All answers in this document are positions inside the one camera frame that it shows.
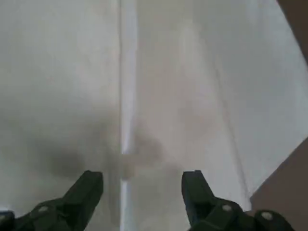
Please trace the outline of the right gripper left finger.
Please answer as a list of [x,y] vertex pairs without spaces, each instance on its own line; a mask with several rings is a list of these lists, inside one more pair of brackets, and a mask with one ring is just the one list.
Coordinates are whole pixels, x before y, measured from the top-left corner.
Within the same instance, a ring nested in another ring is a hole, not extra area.
[[103,195],[103,174],[85,171],[63,197],[37,204],[16,217],[11,210],[0,212],[2,231],[83,231]]

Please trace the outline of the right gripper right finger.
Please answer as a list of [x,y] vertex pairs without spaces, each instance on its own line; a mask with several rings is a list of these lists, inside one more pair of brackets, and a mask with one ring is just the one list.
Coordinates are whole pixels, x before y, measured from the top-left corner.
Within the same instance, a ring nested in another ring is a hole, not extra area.
[[181,194],[191,231],[292,231],[279,213],[258,210],[247,214],[235,202],[214,196],[200,170],[185,171]]

